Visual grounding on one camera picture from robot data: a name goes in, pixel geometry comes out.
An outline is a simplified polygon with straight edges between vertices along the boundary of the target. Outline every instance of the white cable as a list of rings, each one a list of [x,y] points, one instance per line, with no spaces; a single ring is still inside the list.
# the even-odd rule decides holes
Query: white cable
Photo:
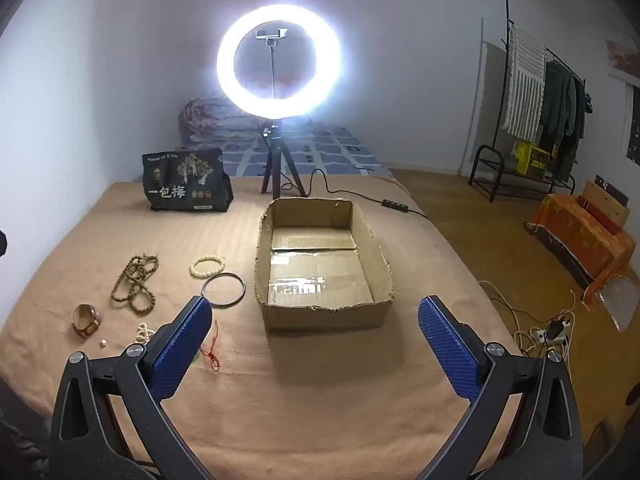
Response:
[[[498,296],[500,296],[501,300],[504,301],[504,304],[507,305],[509,312],[511,312],[511,315],[513,316],[513,320],[516,322],[516,332],[513,333],[513,340],[515,341],[516,334],[520,337],[520,341],[519,342],[516,341],[516,345],[518,345],[518,348],[520,349],[520,351],[522,351],[522,333],[523,332],[522,330],[520,330],[520,323],[518,322],[518,315],[516,314],[516,311],[513,309],[513,307],[511,307],[511,305],[502,295],[500,290],[498,290],[498,287],[496,287],[493,283],[488,282],[487,280],[480,280],[478,283],[479,285],[482,285],[483,283],[485,285],[489,285],[498,294]]]
[[[537,326],[532,326],[531,328],[529,328],[529,333],[523,332],[520,329],[520,323],[518,322],[518,315],[516,314],[515,309],[510,305],[510,303],[502,295],[500,290],[498,290],[498,287],[496,287],[493,283],[491,283],[491,282],[489,282],[487,280],[480,280],[478,283],[480,285],[483,285],[483,284],[484,285],[489,285],[496,292],[496,294],[498,294],[500,299],[507,306],[507,308],[509,309],[509,312],[511,312],[511,315],[513,316],[513,319],[516,322],[516,332],[513,333],[513,340],[518,345],[518,348],[520,349],[520,351],[525,353],[526,355],[528,355],[530,351],[532,351],[533,349],[537,348],[537,346],[538,346],[538,345],[536,345],[537,337],[534,335],[533,331],[534,330],[545,331],[546,329],[539,328]],[[572,297],[574,298],[574,304],[572,305],[572,307],[570,309],[562,310],[553,319],[557,319],[560,316],[564,316],[564,314],[569,314],[569,316],[570,316],[571,329],[570,329],[569,334],[567,336],[565,336],[565,341],[568,340],[569,342],[568,343],[565,342],[565,343],[562,344],[562,348],[561,348],[560,353],[562,354],[562,358],[564,359],[564,362],[566,364],[566,369],[567,369],[567,371],[569,373],[569,379],[571,379],[571,367],[570,367],[570,363],[569,363],[569,358],[570,358],[571,342],[574,339],[574,330],[575,330],[575,312],[574,312],[574,309],[575,309],[576,297],[575,297],[575,294],[574,294],[574,292],[572,290],[569,290],[569,292],[571,293]],[[531,346],[529,348],[527,348],[526,350],[522,349],[522,336],[528,338],[529,341],[531,342]],[[555,345],[548,346],[548,348],[552,348],[552,349],[557,351]]]

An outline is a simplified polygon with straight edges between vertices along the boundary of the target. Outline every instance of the orange cloth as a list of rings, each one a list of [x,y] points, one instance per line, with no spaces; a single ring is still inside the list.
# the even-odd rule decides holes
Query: orange cloth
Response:
[[[532,224],[545,227],[573,254],[593,279],[584,291],[587,308],[593,295],[609,278],[623,272],[636,248],[626,231],[614,235],[577,203],[576,196],[547,195],[536,211]]]

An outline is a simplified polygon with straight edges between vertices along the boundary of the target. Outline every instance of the black bag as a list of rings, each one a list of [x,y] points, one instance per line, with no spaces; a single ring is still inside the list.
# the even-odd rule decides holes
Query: black bag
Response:
[[[222,150],[147,153],[142,185],[151,209],[225,212],[234,199]]]

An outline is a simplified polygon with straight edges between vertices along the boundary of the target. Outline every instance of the red string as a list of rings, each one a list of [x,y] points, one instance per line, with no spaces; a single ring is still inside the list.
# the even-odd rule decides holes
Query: red string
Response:
[[[218,370],[220,370],[220,360],[213,353],[213,345],[216,344],[216,339],[218,339],[218,320],[215,319],[213,323],[216,325],[216,333],[213,335],[213,339],[211,340],[211,348],[207,352],[204,348],[200,347],[200,351],[204,356],[208,357],[211,360],[211,369],[214,372],[217,372]]]

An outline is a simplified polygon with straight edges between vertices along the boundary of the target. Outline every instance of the ring light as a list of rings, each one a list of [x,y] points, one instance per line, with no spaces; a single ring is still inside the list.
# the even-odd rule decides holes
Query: ring light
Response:
[[[316,73],[297,94],[286,99],[265,99],[253,95],[238,82],[234,61],[242,38],[259,25],[276,21],[304,28],[314,43]],[[222,90],[239,108],[258,117],[281,119],[305,114],[326,98],[340,72],[340,44],[331,27],[309,10],[271,5],[249,12],[231,26],[222,38],[217,68]]]

